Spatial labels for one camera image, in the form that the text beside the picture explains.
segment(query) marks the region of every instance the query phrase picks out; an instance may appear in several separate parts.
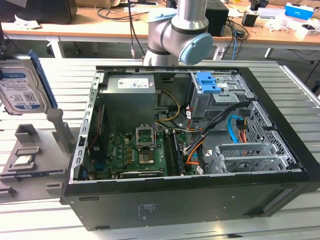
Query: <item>blue box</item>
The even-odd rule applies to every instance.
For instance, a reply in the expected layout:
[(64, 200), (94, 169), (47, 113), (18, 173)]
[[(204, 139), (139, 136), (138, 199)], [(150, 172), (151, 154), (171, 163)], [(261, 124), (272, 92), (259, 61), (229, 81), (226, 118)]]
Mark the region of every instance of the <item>blue box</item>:
[(284, 7), (285, 15), (298, 19), (308, 20), (314, 14), (314, 8), (299, 4), (287, 3)]

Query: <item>yellow wire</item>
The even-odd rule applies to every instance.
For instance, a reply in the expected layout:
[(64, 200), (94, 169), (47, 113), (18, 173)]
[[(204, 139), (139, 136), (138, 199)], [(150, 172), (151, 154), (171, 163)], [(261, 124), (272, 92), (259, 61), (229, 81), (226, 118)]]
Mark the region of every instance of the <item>yellow wire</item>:
[(178, 101), (170, 93), (168, 93), (167, 91), (162, 91), (162, 90), (161, 90), (161, 92), (167, 94), (168, 96), (170, 96), (170, 98), (172, 98), (172, 100), (176, 103), (176, 106), (178, 108), (178, 110), (176, 111), (176, 115), (174, 115), (172, 117), (169, 117), (169, 118), (156, 120), (156, 122), (168, 122), (168, 121), (173, 120), (173, 119), (175, 119), (175, 118), (177, 118), (179, 116), (181, 106), (179, 105)]

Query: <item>western digital hard drive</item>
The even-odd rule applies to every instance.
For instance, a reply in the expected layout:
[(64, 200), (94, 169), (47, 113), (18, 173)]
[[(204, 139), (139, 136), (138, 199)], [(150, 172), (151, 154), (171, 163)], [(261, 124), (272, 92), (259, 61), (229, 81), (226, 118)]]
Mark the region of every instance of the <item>western digital hard drive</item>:
[(11, 115), (47, 113), (57, 108), (38, 56), (0, 60), (0, 99)]

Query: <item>gray robot arm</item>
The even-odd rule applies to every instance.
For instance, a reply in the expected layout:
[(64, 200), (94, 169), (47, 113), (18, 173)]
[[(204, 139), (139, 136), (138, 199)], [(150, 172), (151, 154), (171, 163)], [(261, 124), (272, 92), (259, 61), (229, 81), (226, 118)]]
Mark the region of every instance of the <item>gray robot arm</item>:
[(148, 51), (144, 66), (176, 66), (178, 60), (195, 65), (213, 45), (207, 33), (207, 0), (179, 0), (177, 9), (160, 8), (149, 13)]

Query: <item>sticker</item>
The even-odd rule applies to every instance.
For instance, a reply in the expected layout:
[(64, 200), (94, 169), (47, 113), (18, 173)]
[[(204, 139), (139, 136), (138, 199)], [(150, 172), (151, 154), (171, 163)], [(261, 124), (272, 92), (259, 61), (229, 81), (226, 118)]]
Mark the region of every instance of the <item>sticker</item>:
[(156, 205), (155, 204), (140, 204), (138, 205), (138, 220), (145, 221), (150, 219), (155, 211)]
[(212, 156), (212, 150), (211, 150), (211, 149), (210, 149), (210, 150), (207, 150), (204, 156), (205, 156), (205, 157)]
[(148, 89), (148, 78), (120, 78), (118, 89)]
[(218, 86), (218, 88), (221, 88), (221, 89), (228, 88), (228, 84), (226, 83), (217, 83), (216, 85)]
[(191, 119), (191, 111), (186, 111), (186, 118)]
[(11, 105), (18, 109), (37, 109), (40, 103), (34, 90), (28, 86), (27, 76), (22, 73), (4, 73), (0, 88)]
[(197, 171), (200, 175), (204, 174), (203, 169), (202, 169), (199, 165), (196, 167), (196, 171)]
[(18, 175), (18, 178), (32, 178), (31, 174), (25, 174), (25, 175)]

